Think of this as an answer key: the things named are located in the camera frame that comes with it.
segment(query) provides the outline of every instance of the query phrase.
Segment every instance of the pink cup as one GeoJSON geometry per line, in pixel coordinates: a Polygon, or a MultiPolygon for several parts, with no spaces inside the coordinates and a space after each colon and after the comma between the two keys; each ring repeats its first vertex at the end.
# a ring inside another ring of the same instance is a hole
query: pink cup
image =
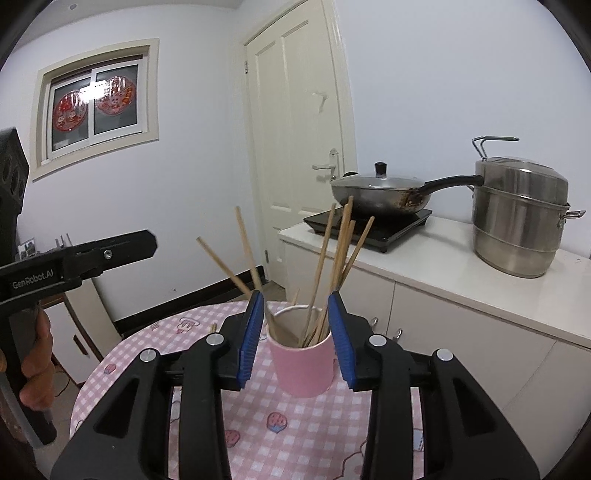
{"type": "MultiPolygon", "coordinates": [[[[308,305],[287,307],[275,315],[277,322],[301,336],[308,305]]],[[[314,308],[312,321],[320,313],[314,308]]],[[[292,348],[268,336],[277,381],[284,392],[298,398],[317,397],[327,391],[335,378],[335,345],[332,334],[318,345],[292,348]]]]}

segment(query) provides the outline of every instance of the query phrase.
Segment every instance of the stainless steel pot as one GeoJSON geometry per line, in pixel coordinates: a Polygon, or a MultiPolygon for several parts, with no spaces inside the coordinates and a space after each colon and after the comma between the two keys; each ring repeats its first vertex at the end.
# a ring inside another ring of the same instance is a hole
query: stainless steel pot
{"type": "Polygon", "coordinates": [[[505,273],[539,277],[560,247],[566,220],[581,218],[585,210],[569,210],[569,182],[552,168],[519,158],[488,158],[483,145],[487,140],[519,139],[472,140],[482,159],[476,162],[476,173],[485,179],[474,189],[474,250],[505,273]]]}
{"type": "Polygon", "coordinates": [[[449,187],[482,185],[479,175],[447,177],[428,182],[417,179],[388,177],[384,162],[375,164],[375,176],[346,173],[332,180],[330,186],[335,200],[346,205],[353,196],[353,213],[359,216],[397,216],[417,213],[425,208],[431,194],[449,187]]]}

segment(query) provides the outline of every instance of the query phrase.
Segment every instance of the human hand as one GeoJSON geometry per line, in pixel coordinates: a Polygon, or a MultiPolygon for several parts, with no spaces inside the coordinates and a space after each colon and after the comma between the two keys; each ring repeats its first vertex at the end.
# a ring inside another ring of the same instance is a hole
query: human hand
{"type": "Polygon", "coordinates": [[[42,309],[39,309],[35,330],[37,340],[21,365],[22,374],[29,381],[19,396],[23,405],[30,409],[47,410],[53,404],[53,375],[56,369],[51,361],[53,337],[49,317],[42,309]]]}

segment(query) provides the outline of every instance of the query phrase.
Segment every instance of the pot lid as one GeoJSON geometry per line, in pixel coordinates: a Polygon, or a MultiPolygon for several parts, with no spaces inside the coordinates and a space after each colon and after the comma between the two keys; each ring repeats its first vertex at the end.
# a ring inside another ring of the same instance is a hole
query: pot lid
{"type": "Polygon", "coordinates": [[[476,162],[486,187],[542,202],[568,204],[569,182],[553,168],[514,157],[491,157],[476,162]]]}
{"type": "Polygon", "coordinates": [[[330,184],[335,187],[355,187],[359,189],[375,190],[407,190],[422,187],[425,182],[418,178],[388,177],[384,162],[375,164],[375,173],[360,175],[356,172],[348,172],[339,179],[332,180],[330,184]]]}

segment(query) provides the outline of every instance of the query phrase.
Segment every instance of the table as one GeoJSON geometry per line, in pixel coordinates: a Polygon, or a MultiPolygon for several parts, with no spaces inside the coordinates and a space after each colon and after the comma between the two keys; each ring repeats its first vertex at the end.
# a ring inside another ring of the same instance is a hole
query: table
{"type": "MultiPolygon", "coordinates": [[[[155,322],[123,340],[80,390],[70,421],[70,437],[121,372],[145,348],[161,354],[189,348],[212,323],[244,312],[246,301],[198,307],[155,322]]],[[[269,302],[274,313],[285,302],[269,302]]],[[[241,392],[222,391],[226,445],[234,480],[358,480],[369,417],[369,392],[353,393],[337,370],[332,386],[316,398],[281,391],[266,342],[261,341],[251,380],[241,392]]],[[[173,394],[168,475],[178,479],[180,393],[173,394]]],[[[414,478],[423,476],[423,433],[418,390],[413,389],[414,478]]]]}

